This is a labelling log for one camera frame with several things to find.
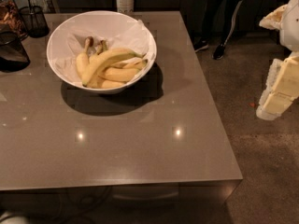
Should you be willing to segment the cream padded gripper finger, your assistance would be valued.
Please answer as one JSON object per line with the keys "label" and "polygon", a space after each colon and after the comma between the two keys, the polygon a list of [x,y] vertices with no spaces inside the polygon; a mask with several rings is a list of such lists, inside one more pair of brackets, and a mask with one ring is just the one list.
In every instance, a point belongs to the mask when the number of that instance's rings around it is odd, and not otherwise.
{"label": "cream padded gripper finger", "polygon": [[282,21],[282,15],[286,7],[286,5],[283,5],[270,12],[260,20],[259,26],[269,30],[279,30]]}
{"label": "cream padded gripper finger", "polygon": [[299,97],[299,57],[290,56],[284,61],[274,59],[265,85],[256,116],[264,120],[274,120]]}

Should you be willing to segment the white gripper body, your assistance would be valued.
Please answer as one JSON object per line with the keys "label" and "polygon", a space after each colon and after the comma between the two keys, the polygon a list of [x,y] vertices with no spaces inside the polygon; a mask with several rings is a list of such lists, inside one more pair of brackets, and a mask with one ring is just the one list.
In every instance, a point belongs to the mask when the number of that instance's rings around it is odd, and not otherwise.
{"label": "white gripper body", "polygon": [[299,51],[299,0],[290,0],[280,24],[280,44],[291,51]]}

